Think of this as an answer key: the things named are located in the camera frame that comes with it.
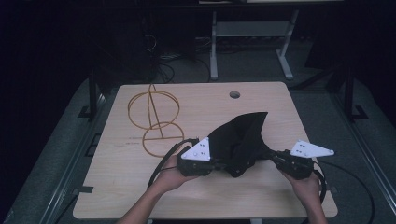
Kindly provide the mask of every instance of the white metal stand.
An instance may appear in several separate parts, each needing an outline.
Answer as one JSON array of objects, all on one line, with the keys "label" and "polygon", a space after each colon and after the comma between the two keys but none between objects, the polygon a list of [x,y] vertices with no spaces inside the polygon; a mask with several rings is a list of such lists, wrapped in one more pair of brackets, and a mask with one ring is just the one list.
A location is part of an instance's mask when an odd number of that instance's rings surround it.
[{"label": "white metal stand", "polygon": [[293,79],[286,51],[289,46],[299,10],[294,10],[289,21],[217,21],[216,11],[213,12],[212,50],[210,52],[210,78],[217,80],[218,63],[216,57],[217,36],[284,36],[285,42],[281,49],[276,50],[277,58],[282,66],[286,79]]}]

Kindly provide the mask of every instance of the table hole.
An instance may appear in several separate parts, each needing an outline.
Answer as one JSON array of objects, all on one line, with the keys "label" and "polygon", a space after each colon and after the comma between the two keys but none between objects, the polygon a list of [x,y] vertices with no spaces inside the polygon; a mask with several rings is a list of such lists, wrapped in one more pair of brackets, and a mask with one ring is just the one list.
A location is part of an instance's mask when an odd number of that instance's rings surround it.
[{"label": "table hole", "polygon": [[241,93],[239,91],[231,91],[230,92],[230,97],[233,99],[238,99],[241,96]]}]

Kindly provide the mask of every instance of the gold wire frame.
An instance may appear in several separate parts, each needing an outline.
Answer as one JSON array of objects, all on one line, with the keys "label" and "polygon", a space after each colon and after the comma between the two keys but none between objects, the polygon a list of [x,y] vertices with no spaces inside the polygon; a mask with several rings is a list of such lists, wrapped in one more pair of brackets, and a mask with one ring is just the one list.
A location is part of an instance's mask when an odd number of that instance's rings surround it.
[{"label": "gold wire frame", "polygon": [[[148,123],[149,123],[149,126],[148,126],[148,127],[144,127],[144,126],[142,126],[142,125],[137,124],[136,122],[134,122],[134,120],[132,119],[132,116],[131,116],[131,108],[132,108],[132,105],[134,104],[134,102],[135,102],[137,99],[139,99],[140,97],[142,97],[142,96],[144,96],[144,95],[146,95],[146,94],[148,95]],[[152,97],[152,94],[164,95],[164,96],[166,96],[166,97],[169,97],[171,100],[173,100],[173,101],[176,103],[176,105],[177,105],[177,113],[176,113],[175,116],[172,118],[172,120],[170,120],[170,121],[160,121],[160,120],[159,120],[159,118],[158,118],[158,113],[157,113],[157,108],[156,108],[156,106],[155,106],[155,104],[154,104],[154,99],[153,99],[153,97]],[[152,122],[151,122],[150,104],[152,104],[152,108],[153,108],[153,112],[154,112],[154,115],[155,115],[155,119],[156,119],[156,121],[157,121],[157,122],[154,123],[154,124],[152,124]],[[177,98],[176,98],[174,95],[172,95],[171,93],[169,93],[169,92],[166,92],[166,91],[157,91],[156,88],[155,88],[155,86],[154,86],[153,84],[150,84],[150,85],[148,86],[148,91],[147,91],[147,92],[138,93],[136,96],[134,96],[134,97],[129,101],[129,103],[128,103],[128,118],[129,118],[129,121],[131,121],[132,124],[133,124],[134,126],[146,130],[145,133],[143,134],[142,146],[143,146],[143,149],[145,149],[146,152],[147,152],[149,155],[151,155],[151,156],[153,156],[153,157],[160,157],[160,158],[164,156],[164,155],[158,155],[158,154],[154,154],[154,153],[150,152],[150,151],[147,149],[147,147],[146,147],[146,142],[147,142],[147,141],[152,141],[152,140],[165,140],[165,139],[174,139],[174,138],[181,138],[182,140],[184,139],[184,132],[183,132],[183,130],[180,128],[180,126],[178,126],[177,124],[174,123],[174,121],[175,121],[175,119],[177,118],[179,112],[180,112],[180,104],[179,104]],[[181,132],[181,136],[165,137],[165,136],[163,135],[163,128],[166,127],[166,126],[168,126],[168,125],[173,125],[173,126],[177,127],[177,128],[180,130],[180,132]],[[152,130],[159,130],[159,131],[160,131],[160,134],[161,134],[161,137],[159,137],[159,138],[147,138],[146,135],[148,134],[149,131],[152,131]]]}]

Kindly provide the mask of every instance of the dark background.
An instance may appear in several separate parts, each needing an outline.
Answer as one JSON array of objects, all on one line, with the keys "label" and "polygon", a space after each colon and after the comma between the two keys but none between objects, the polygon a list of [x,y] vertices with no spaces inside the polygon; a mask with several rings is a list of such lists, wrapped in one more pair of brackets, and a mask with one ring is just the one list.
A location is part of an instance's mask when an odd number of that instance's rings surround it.
[{"label": "dark background", "polygon": [[[210,32],[207,11],[162,11],[152,17],[144,11],[122,14],[81,7],[100,6],[100,2],[0,3],[0,220],[90,72],[100,78],[102,91],[125,82],[149,82],[155,76],[151,68],[156,60],[146,53],[143,34],[158,36],[163,49],[189,49],[186,46],[193,44],[196,35]],[[343,63],[350,67],[396,125],[394,8],[394,1],[367,0],[346,1],[345,6],[326,13],[303,10],[293,38],[315,38],[307,66],[326,69]],[[207,18],[196,20],[197,14]],[[180,15],[187,19],[180,21]],[[193,57],[191,50],[182,53]]]}]

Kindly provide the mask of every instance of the person's right arm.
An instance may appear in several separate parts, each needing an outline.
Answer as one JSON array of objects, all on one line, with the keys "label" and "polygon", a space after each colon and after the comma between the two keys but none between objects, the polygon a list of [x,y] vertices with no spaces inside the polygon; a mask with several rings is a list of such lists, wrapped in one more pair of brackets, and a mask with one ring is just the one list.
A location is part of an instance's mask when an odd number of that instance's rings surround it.
[{"label": "person's right arm", "polygon": [[290,175],[283,172],[281,173],[293,186],[294,193],[297,195],[306,210],[309,223],[327,224],[328,222],[324,215],[319,197],[319,178],[312,173],[311,176],[306,179],[296,180]]}]

